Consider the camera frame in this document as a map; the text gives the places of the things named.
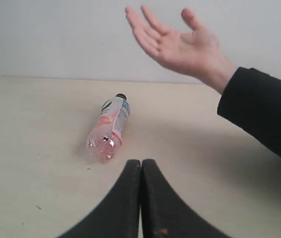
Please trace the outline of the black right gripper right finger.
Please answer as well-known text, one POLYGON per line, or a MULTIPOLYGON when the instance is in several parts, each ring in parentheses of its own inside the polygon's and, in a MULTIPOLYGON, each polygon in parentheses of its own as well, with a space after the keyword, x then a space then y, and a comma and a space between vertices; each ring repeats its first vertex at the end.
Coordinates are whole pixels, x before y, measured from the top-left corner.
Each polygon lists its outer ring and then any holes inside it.
POLYGON ((144 238, 228 237, 181 199, 155 160, 143 160, 141 166, 140 207, 144 238))

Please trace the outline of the open bare human hand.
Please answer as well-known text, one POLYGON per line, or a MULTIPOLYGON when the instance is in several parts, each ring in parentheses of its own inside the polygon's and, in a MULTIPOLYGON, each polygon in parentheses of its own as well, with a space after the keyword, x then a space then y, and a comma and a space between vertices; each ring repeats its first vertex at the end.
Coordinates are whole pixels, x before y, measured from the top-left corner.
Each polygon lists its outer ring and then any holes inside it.
POLYGON ((222 94, 237 70, 219 49, 217 36, 188 8, 181 17, 191 28, 182 33, 161 23, 147 6, 140 16, 133 8, 125 9, 133 35, 144 52, 162 67, 194 77, 222 94))

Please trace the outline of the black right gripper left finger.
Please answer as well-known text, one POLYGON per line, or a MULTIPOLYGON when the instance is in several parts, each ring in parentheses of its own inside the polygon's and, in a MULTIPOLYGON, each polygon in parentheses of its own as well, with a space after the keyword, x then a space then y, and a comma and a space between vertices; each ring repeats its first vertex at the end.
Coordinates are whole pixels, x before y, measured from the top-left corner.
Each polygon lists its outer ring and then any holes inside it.
POLYGON ((103 200, 61 238, 137 238, 141 163, 128 160, 103 200))

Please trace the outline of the black sleeved forearm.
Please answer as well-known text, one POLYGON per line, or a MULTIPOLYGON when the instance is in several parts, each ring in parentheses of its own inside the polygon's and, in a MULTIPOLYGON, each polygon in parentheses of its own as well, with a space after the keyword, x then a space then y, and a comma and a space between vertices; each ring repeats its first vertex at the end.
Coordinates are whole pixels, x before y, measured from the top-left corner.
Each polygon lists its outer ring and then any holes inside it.
POLYGON ((217 114, 281 157, 281 80, 239 67, 227 84, 217 114))

